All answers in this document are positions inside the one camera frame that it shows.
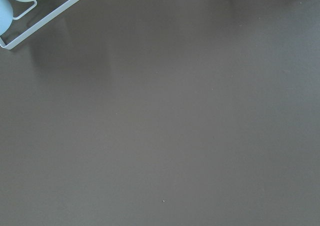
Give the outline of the blue cup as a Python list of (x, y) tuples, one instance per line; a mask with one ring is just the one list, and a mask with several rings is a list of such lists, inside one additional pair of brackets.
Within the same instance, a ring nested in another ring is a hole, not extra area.
[(13, 8), (8, 0), (0, 0), (0, 34), (3, 35), (13, 21)]

